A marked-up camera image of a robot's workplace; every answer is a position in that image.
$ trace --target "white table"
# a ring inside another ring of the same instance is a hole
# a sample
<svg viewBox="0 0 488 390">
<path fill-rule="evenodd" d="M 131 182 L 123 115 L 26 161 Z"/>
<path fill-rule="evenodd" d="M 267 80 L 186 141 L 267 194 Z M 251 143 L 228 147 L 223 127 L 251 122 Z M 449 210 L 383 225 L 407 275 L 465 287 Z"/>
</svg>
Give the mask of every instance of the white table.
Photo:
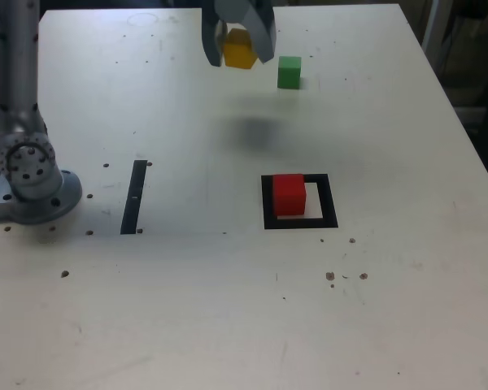
<svg viewBox="0 0 488 390">
<path fill-rule="evenodd" d="M 197 10 L 47 12 L 41 112 L 94 197 L 0 225 L 0 390 L 488 389 L 488 175 L 403 13 L 276 16 L 303 90 L 210 67 Z M 265 231 L 282 172 L 327 173 L 339 228 Z"/>
</svg>

